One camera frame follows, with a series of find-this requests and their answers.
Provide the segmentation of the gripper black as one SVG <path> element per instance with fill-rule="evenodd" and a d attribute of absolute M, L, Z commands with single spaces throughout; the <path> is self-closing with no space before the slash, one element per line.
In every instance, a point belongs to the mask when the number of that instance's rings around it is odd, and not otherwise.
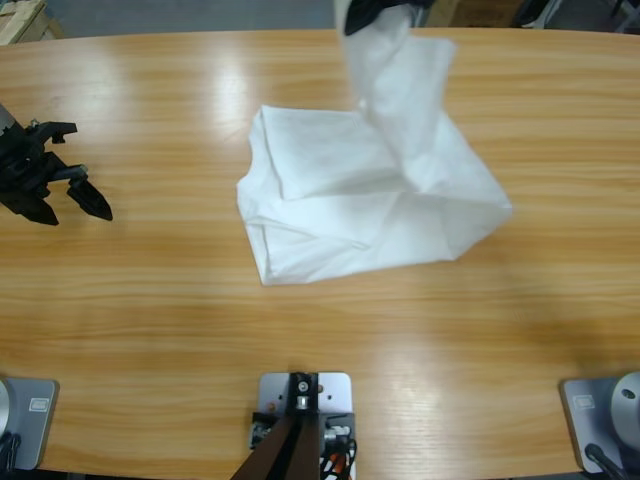
<path fill-rule="evenodd" d="M 31 222 L 58 225 L 53 209 L 41 198 L 50 182 L 68 180 L 67 195 L 88 215 L 113 220 L 105 197 L 89 182 L 88 169 L 66 165 L 45 144 L 65 142 L 76 130 L 3 130 L 1 134 L 1 203 Z"/>

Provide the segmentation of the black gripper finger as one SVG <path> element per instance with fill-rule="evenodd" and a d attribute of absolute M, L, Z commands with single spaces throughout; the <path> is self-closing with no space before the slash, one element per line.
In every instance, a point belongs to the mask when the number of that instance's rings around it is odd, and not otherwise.
<path fill-rule="evenodd" d="M 371 25 L 383 10 L 379 0 L 351 0 L 346 11 L 344 34 L 353 35 Z"/>
<path fill-rule="evenodd" d="M 409 0 L 352 0 L 348 6 L 348 33 L 355 34 L 371 25 L 385 10 L 396 6 L 415 6 Z"/>

